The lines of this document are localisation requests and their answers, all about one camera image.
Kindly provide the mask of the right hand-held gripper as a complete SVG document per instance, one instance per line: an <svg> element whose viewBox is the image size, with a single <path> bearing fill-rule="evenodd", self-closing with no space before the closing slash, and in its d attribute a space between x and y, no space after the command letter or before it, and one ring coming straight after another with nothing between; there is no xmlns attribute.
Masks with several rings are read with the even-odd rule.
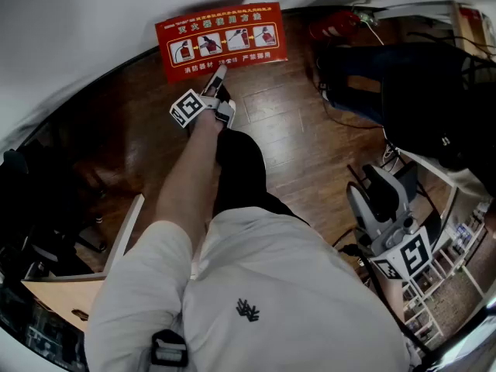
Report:
<svg viewBox="0 0 496 372"><path fill-rule="evenodd" d="M409 281L432 260L429 236L410 213L412 165L395 174L363 166L369 185L349 182L348 202L355 215L356 241L365 257L388 279Z"/></svg>

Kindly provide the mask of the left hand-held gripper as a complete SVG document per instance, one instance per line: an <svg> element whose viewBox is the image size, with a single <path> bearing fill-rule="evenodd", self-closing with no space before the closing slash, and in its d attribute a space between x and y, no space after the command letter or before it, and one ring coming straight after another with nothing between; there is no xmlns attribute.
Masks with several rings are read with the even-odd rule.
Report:
<svg viewBox="0 0 496 372"><path fill-rule="evenodd" d="M236 103L226 98L219 98L216 94L222 87L227 73L227 66L220 65L210 77L200 95L189 89L170 107L170 115L181 128L192 124L198 115L205 110L212 110L215 117L226 127L232 126L236 114Z"/></svg>

